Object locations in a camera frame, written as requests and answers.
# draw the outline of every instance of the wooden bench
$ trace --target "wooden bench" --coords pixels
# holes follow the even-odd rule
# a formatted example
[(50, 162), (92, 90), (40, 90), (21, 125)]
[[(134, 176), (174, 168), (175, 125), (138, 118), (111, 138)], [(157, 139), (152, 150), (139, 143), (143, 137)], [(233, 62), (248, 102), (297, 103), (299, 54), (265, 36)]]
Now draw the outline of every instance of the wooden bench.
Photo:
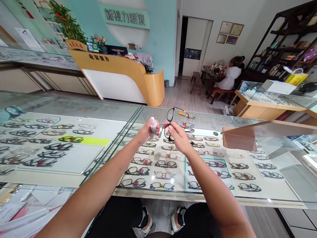
[(199, 96), (201, 96), (202, 82), (201, 82), (200, 74), (198, 72), (193, 72), (191, 83), (193, 80), (194, 80), (194, 83), (193, 83), (190, 94), (192, 94), (192, 92), (196, 90), (196, 91), (199, 91)]
[(234, 92), (235, 92), (235, 89), (234, 89), (234, 88), (231, 89), (231, 90), (223, 90), (223, 89), (221, 89), (221, 88), (213, 87), (213, 88), (211, 89), (210, 94), (209, 94), (209, 96), (207, 97), (207, 99), (211, 97), (212, 100), (211, 100), (211, 103), (210, 103), (210, 104), (213, 104), (214, 101), (215, 101), (215, 99), (216, 99), (216, 97), (218, 96), (218, 94), (221, 94), (221, 93), (230, 94), (229, 103), (228, 103), (228, 104), (230, 104), (231, 99), (232, 99), (232, 94), (234, 94)]

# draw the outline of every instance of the black pants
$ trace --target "black pants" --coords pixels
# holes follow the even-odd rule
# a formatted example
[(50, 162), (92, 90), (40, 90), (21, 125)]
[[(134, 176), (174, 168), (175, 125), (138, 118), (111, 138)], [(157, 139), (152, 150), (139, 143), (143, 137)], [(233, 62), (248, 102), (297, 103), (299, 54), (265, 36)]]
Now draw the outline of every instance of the black pants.
[[(94, 221), (87, 237), (136, 238), (132, 228), (140, 225), (142, 217), (142, 203), (139, 198), (112, 196)], [(190, 206), (184, 214), (184, 221), (185, 226), (172, 238), (221, 237), (219, 227), (206, 203)]]

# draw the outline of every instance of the hand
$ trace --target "hand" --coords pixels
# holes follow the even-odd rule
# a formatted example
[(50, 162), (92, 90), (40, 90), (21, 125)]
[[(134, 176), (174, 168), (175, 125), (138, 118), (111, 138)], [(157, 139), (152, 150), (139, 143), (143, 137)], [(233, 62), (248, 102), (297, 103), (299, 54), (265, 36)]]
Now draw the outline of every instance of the hand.
[(163, 128), (168, 126), (168, 131), (172, 135), (176, 148), (182, 152), (184, 155), (193, 151), (194, 148), (190, 144), (187, 134), (183, 128), (181, 128), (176, 122), (172, 122), (172, 125), (169, 125), (169, 122), (163, 123)]
[[(157, 136), (159, 135), (159, 122), (156, 121), (156, 132)], [(136, 134), (135, 138), (138, 140), (138, 142), (142, 145), (144, 144), (147, 139), (152, 136), (152, 131), (151, 131), (151, 124), (152, 124), (152, 118), (150, 118), (139, 130), (138, 134)]]

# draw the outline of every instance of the sneaker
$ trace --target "sneaker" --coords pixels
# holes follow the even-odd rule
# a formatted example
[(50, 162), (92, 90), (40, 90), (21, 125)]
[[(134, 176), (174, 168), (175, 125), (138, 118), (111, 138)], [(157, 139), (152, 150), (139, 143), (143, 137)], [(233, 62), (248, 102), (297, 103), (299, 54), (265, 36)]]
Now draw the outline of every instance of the sneaker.
[(143, 219), (138, 227), (136, 229), (142, 231), (144, 234), (148, 234), (151, 228), (153, 227), (153, 220), (149, 216), (148, 211), (146, 210), (146, 207), (143, 207)]
[(184, 214), (186, 210), (187, 210), (186, 207), (180, 207), (176, 210), (176, 213), (172, 215), (171, 225), (172, 225), (172, 231), (174, 233), (184, 227), (185, 225)]

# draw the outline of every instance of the computer monitor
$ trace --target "computer monitor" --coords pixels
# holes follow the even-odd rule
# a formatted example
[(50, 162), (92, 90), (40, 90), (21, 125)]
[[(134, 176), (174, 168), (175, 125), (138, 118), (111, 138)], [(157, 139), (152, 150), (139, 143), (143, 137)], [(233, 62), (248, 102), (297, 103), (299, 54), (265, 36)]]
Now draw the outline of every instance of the computer monitor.
[(122, 56), (125, 56), (128, 53), (128, 49), (123, 46), (112, 46), (112, 45), (105, 45), (108, 50), (108, 55), (117, 55), (118, 53)]

